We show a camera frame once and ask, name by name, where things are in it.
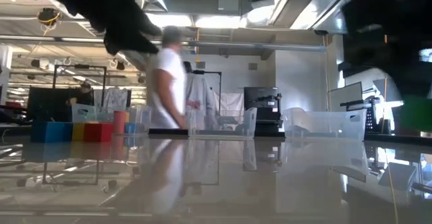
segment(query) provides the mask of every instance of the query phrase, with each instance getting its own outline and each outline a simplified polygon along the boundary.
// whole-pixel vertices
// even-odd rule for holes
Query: red cube
[[[86,123],[84,126],[84,141],[111,143],[112,133],[112,123]]]

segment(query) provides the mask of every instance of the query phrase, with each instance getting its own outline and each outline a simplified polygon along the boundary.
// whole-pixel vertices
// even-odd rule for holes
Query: clear plastic bin
[[[241,140],[255,134],[257,108],[247,111],[221,111],[206,116],[202,111],[188,112],[189,137]]]
[[[78,122],[113,122],[113,109],[99,108],[90,105],[73,104],[72,121]],[[151,123],[150,108],[145,105],[136,105],[126,110],[129,113],[129,123],[134,123],[133,134],[147,134]]]
[[[90,105],[73,104],[72,121],[74,123],[97,121],[97,108]]]
[[[306,112],[286,109],[282,119],[287,138],[345,138],[364,140],[366,109],[348,112]]]

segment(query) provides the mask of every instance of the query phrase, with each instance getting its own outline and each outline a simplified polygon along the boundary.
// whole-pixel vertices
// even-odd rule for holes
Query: white curtain
[[[215,98],[216,109],[219,109],[219,95],[213,91],[213,96]],[[243,93],[228,93],[222,92],[221,97],[221,110],[235,110],[235,111],[243,111],[244,110],[244,95]]]

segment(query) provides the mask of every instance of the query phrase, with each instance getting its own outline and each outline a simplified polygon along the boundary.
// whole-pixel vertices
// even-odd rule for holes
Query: white t-shirt
[[[156,69],[162,69],[173,77],[169,87],[177,110],[183,114],[185,111],[186,72],[182,58],[173,49],[163,48],[156,57],[151,59],[147,69],[147,104],[151,107],[151,127],[159,129],[176,129],[178,125],[171,115],[162,106],[159,95],[156,93],[154,77]]]

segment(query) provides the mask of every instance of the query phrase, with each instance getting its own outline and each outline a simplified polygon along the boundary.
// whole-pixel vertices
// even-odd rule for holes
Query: blue cube
[[[31,142],[64,142],[72,137],[71,123],[34,121],[32,124]]]
[[[136,123],[125,123],[124,133],[125,134],[135,134],[136,133]]]

